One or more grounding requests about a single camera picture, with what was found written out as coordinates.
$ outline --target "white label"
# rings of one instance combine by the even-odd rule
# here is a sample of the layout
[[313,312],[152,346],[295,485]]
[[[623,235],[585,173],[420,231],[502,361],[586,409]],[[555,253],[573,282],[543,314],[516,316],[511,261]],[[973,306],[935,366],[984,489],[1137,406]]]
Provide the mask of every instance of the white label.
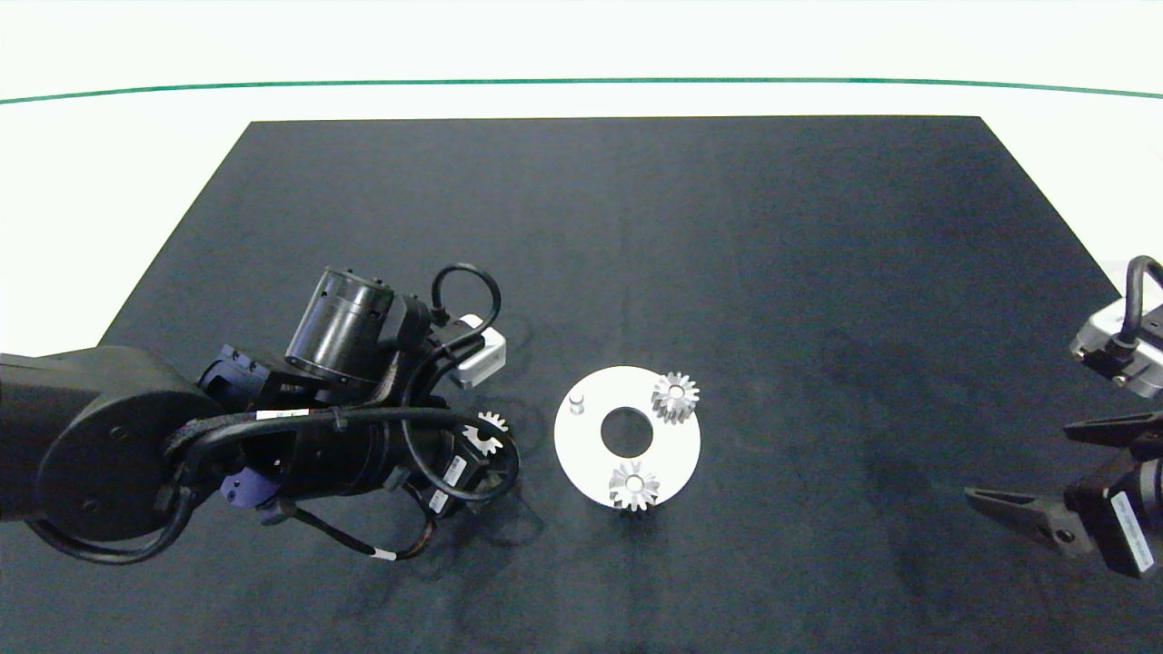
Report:
[[[461,481],[461,475],[464,474],[464,469],[469,467],[469,462],[461,458],[459,455],[452,457],[452,462],[448,465],[448,471],[444,472],[444,481],[451,485],[456,485]],[[437,490],[433,493],[433,498],[428,500],[428,507],[440,513],[444,510],[444,505],[448,504],[448,493],[442,490]]]
[[1122,491],[1112,497],[1111,506],[1114,507],[1114,516],[1119,518],[1122,534],[1127,536],[1127,543],[1130,546],[1130,554],[1135,557],[1139,571],[1146,573],[1155,564],[1155,557],[1151,556],[1151,548],[1147,545],[1147,539],[1143,538],[1143,529],[1139,526],[1139,519],[1135,518],[1135,510],[1130,507],[1127,492]]
[[267,420],[271,418],[292,418],[294,415],[307,415],[311,413],[309,408],[278,408],[274,411],[256,411],[255,418],[258,420]]
[[461,475],[468,465],[468,461],[459,456],[454,456],[452,462],[448,464],[448,472],[444,472],[444,481],[455,486],[461,481]]

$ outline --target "white background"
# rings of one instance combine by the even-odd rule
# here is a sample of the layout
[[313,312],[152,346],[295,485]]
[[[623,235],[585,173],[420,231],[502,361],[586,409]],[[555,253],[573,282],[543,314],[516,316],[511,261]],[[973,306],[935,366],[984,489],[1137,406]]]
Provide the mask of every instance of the white background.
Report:
[[[0,99],[741,76],[1163,93],[1161,33],[1163,5],[1122,2],[6,2]],[[254,120],[743,114],[979,115],[1116,286],[1130,256],[1163,257],[1163,99],[863,84],[135,93],[0,105],[0,350],[95,344]]]

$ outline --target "black fabric surface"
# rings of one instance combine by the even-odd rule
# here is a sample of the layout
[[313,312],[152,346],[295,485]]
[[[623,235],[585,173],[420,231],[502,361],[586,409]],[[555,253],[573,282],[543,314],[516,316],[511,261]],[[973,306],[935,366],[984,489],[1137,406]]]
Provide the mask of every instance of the black fabric surface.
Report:
[[[370,561],[208,502],[107,569],[3,528],[5,652],[1153,652],[1158,582],[1035,548],[964,485],[1054,493],[1108,456],[1062,424],[1149,408],[1070,361],[1116,297],[972,118],[255,123],[102,343],[195,378],[281,351],[324,265],[427,297],[492,271],[520,497]],[[486,308],[449,279],[454,313]],[[552,418],[607,365],[690,372],[698,470],[630,519]],[[385,546],[402,493],[311,505]]]

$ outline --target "black cylindrical motor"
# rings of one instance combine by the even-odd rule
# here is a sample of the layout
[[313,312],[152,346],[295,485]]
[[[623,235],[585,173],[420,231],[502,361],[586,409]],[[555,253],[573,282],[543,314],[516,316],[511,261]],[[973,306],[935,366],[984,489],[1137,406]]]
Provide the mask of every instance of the black cylindrical motor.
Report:
[[324,269],[287,347],[287,363],[352,390],[370,390],[387,365],[379,335],[394,296],[379,279]]

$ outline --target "bevel gear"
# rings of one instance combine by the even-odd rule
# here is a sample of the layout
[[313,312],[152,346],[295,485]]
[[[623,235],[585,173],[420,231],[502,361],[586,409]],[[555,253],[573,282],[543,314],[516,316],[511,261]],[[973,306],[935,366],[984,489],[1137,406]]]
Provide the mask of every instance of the bevel gear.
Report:
[[[508,432],[508,426],[505,425],[505,419],[493,413],[492,411],[487,411],[485,413],[478,413],[477,418],[492,422],[493,425],[497,426],[498,429],[502,432]],[[487,439],[480,438],[479,429],[477,429],[471,425],[464,426],[464,438],[469,439],[469,442],[476,446],[476,448],[479,449],[480,453],[486,456],[492,456],[492,454],[495,453],[498,449],[505,447],[504,445],[501,445],[501,441],[492,436]]]
[[690,375],[668,372],[658,377],[654,392],[650,394],[654,410],[666,422],[678,424],[694,413],[699,403],[699,389]]
[[622,463],[609,477],[609,499],[615,509],[645,511],[658,499],[658,479],[654,472],[643,472],[640,461],[630,462],[629,470]]

